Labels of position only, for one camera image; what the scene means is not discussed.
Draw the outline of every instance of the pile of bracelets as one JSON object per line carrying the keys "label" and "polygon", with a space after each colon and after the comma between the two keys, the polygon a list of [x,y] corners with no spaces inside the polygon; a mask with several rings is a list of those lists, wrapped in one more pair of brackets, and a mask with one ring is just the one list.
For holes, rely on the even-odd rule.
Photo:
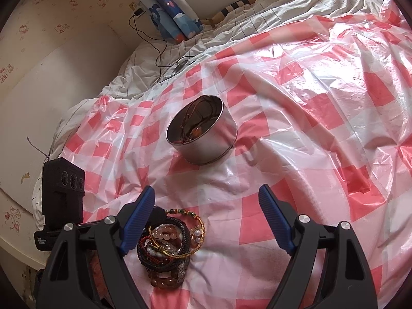
{"label": "pile of bracelets", "polygon": [[185,279],[190,256],[204,243],[205,226],[193,211],[170,209],[166,214],[190,216],[198,224],[189,230],[182,220],[167,217],[164,225],[145,228],[137,245],[137,255],[153,287],[175,289]]}

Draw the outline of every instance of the round metal container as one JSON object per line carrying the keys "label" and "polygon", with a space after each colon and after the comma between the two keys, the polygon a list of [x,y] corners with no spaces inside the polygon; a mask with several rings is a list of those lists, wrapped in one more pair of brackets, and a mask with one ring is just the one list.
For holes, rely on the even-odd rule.
{"label": "round metal container", "polygon": [[[166,131],[166,139],[169,144],[178,150],[186,161],[191,164],[206,165],[218,160],[228,153],[236,141],[238,129],[229,110],[217,96],[210,96],[210,99],[215,102],[220,113],[214,121],[211,120],[202,126],[205,132],[198,138],[184,144],[176,142],[180,138],[181,124],[190,103],[177,113]],[[195,124],[201,118],[200,115],[207,116],[209,112],[210,106],[207,103],[200,102],[187,125]]]}

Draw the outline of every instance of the blue rubber pad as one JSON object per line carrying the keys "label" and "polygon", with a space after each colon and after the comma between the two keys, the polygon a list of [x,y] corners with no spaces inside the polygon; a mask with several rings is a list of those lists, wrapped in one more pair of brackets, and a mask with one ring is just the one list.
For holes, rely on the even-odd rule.
{"label": "blue rubber pad", "polygon": [[123,228],[123,240],[119,249],[124,255],[136,247],[154,204],[155,191],[152,187],[148,187],[138,197],[137,206]]}
{"label": "blue rubber pad", "polygon": [[259,204],[279,247],[292,255],[296,249],[292,228],[265,186],[259,188]]}

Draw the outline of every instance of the metal bolt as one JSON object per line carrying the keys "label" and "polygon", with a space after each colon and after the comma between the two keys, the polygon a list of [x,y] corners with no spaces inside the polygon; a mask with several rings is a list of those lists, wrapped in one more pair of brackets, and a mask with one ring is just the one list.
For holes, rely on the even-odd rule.
{"label": "metal bolt", "polygon": [[105,222],[106,224],[108,224],[108,225],[113,224],[114,222],[116,222],[116,217],[114,217],[114,216],[107,216],[107,217],[104,219],[104,222]]}
{"label": "metal bolt", "polygon": [[299,221],[302,223],[309,223],[310,217],[308,215],[300,215],[299,216]]}
{"label": "metal bolt", "polygon": [[70,230],[73,230],[74,227],[75,225],[73,223],[67,223],[64,225],[63,229],[64,231],[70,231]]}
{"label": "metal bolt", "polygon": [[351,225],[348,222],[342,222],[340,226],[345,230],[349,230],[351,228]]}

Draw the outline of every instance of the plastic tablecloth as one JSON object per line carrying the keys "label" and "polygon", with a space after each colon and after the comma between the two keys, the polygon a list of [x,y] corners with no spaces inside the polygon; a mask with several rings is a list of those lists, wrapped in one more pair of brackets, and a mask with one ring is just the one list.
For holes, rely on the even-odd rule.
{"label": "plastic tablecloth", "polygon": [[[385,0],[379,16],[313,15],[248,37],[154,101],[103,96],[63,151],[86,171],[85,221],[116,214],[150,184],[157,205],[197,212],[207,234],[173,292],[151,287],[136,251],[127,255],[149,307],[265,308],[290,258],[259,208],[267,183],[316,222],[352,224],[383,308],[412,265],[411,71],[411,29]],[[226,156],[199,167],[165,134],[202,94],[223,100],[239,132]]]}

